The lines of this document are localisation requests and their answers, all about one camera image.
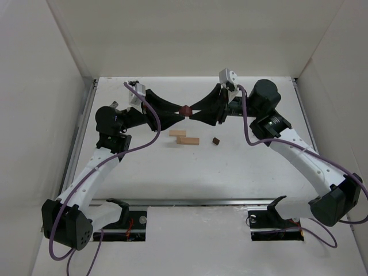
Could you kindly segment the thin wood block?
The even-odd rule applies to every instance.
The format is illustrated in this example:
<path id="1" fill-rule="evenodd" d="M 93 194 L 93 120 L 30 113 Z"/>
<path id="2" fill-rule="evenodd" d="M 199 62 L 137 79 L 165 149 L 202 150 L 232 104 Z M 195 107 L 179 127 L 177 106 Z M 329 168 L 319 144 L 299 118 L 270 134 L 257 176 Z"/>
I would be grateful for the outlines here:
<path id="1" fill-rule="evenodd" d="M 185 130 L 169 130 L 169 136 L 171 137 L 186 137 Z"/>

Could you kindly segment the reddish brown small block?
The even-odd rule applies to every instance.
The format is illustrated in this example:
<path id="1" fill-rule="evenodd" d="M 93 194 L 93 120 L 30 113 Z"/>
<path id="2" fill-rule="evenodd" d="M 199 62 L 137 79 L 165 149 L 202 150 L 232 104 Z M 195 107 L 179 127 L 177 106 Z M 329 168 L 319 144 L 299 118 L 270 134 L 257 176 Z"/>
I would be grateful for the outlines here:
<path id="1" fill-rule="evenodd" d="M 181 116 L 184 116 L 184 117 L 190 117 L 193 115 L 193 111 L 192 111 L 192 108 L 190 106 L 182 106 L 180 109 L 179 109 L 179 115 Z"/>

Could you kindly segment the dark brown small block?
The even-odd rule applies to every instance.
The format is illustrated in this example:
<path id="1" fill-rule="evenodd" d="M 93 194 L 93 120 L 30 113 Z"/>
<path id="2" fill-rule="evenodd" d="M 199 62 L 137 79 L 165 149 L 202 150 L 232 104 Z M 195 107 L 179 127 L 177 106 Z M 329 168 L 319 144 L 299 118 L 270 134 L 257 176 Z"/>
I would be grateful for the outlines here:
<path id="1" fill-rule="evenodd" d="M 220 140 L 219 140 L 218 138 L 214 137 L 214 138 L 213 138 L 213 143 L 214 143 L 215 145 L 219 145 Z"/>

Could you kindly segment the large light wood block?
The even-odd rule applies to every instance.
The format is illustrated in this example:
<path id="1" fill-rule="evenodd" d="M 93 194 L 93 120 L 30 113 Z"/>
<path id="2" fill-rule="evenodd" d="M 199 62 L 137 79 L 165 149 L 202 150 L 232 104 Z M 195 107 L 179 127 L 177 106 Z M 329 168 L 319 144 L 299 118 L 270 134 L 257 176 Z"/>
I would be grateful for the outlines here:
<path id="1" fill-rule="evenodd" d="M 177 144 L 182 145 L 199 145 L 200 139 L 197 137 L 177 137 Z"/>

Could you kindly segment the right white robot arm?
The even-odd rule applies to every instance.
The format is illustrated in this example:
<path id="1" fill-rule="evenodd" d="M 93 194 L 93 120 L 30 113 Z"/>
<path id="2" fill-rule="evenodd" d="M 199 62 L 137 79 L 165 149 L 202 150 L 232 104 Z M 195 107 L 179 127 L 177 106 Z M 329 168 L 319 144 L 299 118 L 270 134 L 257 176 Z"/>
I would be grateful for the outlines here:
<path id="1" fill-rule="evenodd" d="M 276 107 L 281 95 L 274 82 L 261 79 L 250 93 L 235 82 L 219 83 L 202 100 L 191 105 L 189 118 L 215 126 L 227 116 L 241 116 L 244 135 L 250 146 L 264 144 L 284 157 L 316 191 L 307 200 L 287 199 L 282 195 L 268 210 L 283 220 L 310 218 L 332 227 L 358 203 L 361 192 L 367 193 L 361 178 L 310 148 L 280 115 Z"/>

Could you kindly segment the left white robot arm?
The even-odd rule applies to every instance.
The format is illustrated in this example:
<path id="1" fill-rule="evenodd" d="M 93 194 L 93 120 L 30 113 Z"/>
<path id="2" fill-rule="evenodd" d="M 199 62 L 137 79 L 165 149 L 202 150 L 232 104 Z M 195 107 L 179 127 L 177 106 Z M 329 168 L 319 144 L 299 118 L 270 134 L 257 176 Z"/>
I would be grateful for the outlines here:
<path id="1" fill-rule="evenodd" d="M 90 207 L 95 193 L 109 173 L 132 152 L 129 128 L 148 124 L 160 133 L 182 121 L 181 106 L 158 97 L 150 89 L 139 95 L 140 110 L 118 110 L 117 104 L 99 108 L 95 114 L 99 140 L 88 164 L 72 184 L 55 200 L 46 200 L 41 208 L 44 236 L 80 251 L 93 233 L 110 224 L 124 226 L 129 221 L 129 204 L 109 198 L 96 210 Z"/>

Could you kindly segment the aluminium left rail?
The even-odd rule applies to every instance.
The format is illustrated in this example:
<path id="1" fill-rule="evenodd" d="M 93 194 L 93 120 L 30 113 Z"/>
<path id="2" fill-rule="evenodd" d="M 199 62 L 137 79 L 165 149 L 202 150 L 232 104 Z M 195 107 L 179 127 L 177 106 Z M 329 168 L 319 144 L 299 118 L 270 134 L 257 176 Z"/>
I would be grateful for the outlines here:
<path id="1" fill-rule="evenodd" d="M 78 111 L 76 124 L 71 140 L 70 149 L 67 156 L 66 165 L 64 168 L 62 180 L 60 186 L 56 192 L 58 196 L 65 191 L 66 188 L 72 183 L 76 167 L 79 160 L 80 151 L 82 148 L 83 139 L 86 133 L 87 124 L 90 117 L 91 107 L 93 105 L 95 92 L 98 86 L 98 79 L 88 80 L 86 88 L 83 93 L 81 106 Z"/>

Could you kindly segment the aluminium rail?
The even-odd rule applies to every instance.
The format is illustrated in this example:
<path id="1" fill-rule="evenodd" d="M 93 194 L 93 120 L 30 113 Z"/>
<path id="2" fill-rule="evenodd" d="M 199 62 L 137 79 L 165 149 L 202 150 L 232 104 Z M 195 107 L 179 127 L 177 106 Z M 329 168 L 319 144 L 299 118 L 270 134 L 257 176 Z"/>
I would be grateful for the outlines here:
<path id="1" fill-rule="evenodd" d="M 301 112 L 302 112 L 302 115 L 303 115 L 303 118 L 304 118 L 304 121 L 305 121 L 305 124 L 306 124 L 306 128 L 308 130 L 309 139 L 312 142 L 312 148 L 318 153 L 319 151 L 318 151 L 318 148 L 317 148 L 317 145 L 316 145 L 316 141 L 315 141 L 313 132 L 311 130 L 311 126 L 310 126 L 308 117 L 306 115 L 306 111 L 305 111 L 304 105 L 302 103 L 302 99 L 301 99 L 301 96 L 300 96 L 300 91 L 299 91 L 299 88 L 298 88 L 297 81 L 298 81 L 297 78 L 292 78 L 292 83 L 293 83 L 293 86 L 294 86 L 294 91 L 296 93 L 296 97 L 298 99 L 298 103 L 299 103 L 299 106 L 301 108 Z"/>
<path id="2" fill-rule="evenodd" d="M 95 92 L 98 86 L 98 79 L 88 80 L 86 88 L 83 93 L 81 106 L 78 111 L 76 124 L 71 140 L 70 149 L 67 156 L 66 165 L 64 168 L 62 180 L 60 186 L 56 192 L 58 196 L 65 191 L 66 188 L 72 183 L 76 167 L 79 160 L 80 151 L 82 148 L 83 139 L 86 133 L 87 124 L 90 117 L 91 107 L 93 105 Z"/>
<path id="3" fill-rule="evenodd" d="M 116 198 L 130 206 L 151 206 L 151 207 L 208 207 L 208 206 L 267 206 L 271 204 L 275 198 L 238 198 L 238 199 L 131 199 Z"/>

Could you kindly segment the aluminium right rail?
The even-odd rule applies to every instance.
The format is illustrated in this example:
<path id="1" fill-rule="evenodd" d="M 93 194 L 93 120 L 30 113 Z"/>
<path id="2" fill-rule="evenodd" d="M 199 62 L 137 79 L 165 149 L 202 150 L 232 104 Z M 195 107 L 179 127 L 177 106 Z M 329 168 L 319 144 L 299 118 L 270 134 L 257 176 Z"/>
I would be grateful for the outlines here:
<path id="1" fill-rule="evenodd" d="M 297 81 L 298 81 L 297 78 L 292 78 L 292 83 L 293 83 L 293 86 L 294 86 L 294 91 L 296 93 L 296 97 L 298 99 L 298 103 L 299 103 L 299 106 L 301 108 L 301 112 L 302 112 L 302 115 L 303 115 L 303 118 L 304 118 L 304 121 L 305 121 L 305 124 L 306 124 L 306 128 L 308 130 L 309 139 L 312 142 L 312 148 L 318 153 L 319 151 L 318 151 L 318 148 L 317 148 L 317 145 L 316 145 L 316 141 L 315 141 L 313 132 L 311 130 L 311 126 L 310 126 L 308 117 L 306 115 L 306 111 L 305 111 L 304 105 L 302 103 L 302 99 L 301 99 L 301 96 L 300 96 L 300 91 L 299 91 L 299 88 L 298 88 Z"/>

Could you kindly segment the aluminium front rail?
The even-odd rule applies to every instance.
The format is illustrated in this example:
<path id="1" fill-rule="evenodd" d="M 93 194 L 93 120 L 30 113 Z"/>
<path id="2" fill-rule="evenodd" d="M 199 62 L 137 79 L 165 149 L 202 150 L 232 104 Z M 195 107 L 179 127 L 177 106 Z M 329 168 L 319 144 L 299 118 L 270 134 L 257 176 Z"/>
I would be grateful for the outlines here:
<path id="1" fill-rule="evenodd" d="M 208 207 L 208 206 L 267 206 L 271 204 L 275 198 L 238 198 L 238 199 L 131 199 L 116 198 L 130 206 L 151 206 L 151 207 Z"/>

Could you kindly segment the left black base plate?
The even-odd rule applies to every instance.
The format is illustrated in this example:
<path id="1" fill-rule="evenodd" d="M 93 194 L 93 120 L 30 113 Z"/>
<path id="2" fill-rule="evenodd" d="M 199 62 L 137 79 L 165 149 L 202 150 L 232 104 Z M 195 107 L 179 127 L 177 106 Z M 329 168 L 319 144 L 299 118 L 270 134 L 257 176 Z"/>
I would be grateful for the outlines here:
<path id="1" fill-rule="evenodd" d="M 124 223 L 112 223 L 103 228 L 103 242 L 144 242 L 147 210 L 131 210 Z"/>

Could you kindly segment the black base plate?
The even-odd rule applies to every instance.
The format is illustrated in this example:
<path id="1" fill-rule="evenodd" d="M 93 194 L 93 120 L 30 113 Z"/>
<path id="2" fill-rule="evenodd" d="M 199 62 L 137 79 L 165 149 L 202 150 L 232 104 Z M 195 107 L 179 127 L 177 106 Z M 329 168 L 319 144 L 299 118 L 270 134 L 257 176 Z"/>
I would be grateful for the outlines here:
<path id="1" fill-rule="evenodd" d="M 246 222 L 250 227 L 251 240 L 255 242 L 304 241 L 299 221 L 284 220 L 268 210 L 249 210 Z"/>
<path id="2" fill-rule="evenodd" d="M 144 242 L 147 210 L 131 210 L 124 223 L 112 223 L 103 228 L 103 242 Z"/>

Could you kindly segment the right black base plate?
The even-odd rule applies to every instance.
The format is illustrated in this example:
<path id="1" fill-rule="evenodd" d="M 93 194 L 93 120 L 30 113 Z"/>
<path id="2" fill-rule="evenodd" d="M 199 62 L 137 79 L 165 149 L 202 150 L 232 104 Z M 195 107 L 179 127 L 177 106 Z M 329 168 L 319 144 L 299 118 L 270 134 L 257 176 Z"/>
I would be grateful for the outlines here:
<path id="1" fill-rule="evenodd" d="M 268 210 L 249 210 L 246 222 L 250 227 L 251 240 L 255 242 L 304 241 L 299 221 L 284 220 Z"/>

